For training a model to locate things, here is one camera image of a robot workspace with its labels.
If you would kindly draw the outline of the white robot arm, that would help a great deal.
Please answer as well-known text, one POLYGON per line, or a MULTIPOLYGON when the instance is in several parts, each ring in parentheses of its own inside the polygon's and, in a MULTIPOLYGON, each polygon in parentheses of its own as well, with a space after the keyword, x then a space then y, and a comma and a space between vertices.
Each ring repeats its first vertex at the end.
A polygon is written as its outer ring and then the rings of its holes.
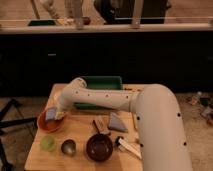
POLYGON ((87 103, 134 113, 137 117, 143 171, 193 171, 182 114, 174 93, 164 85, 142 90, 89 89, 75 78, 55 97, 58 111, 87 103))

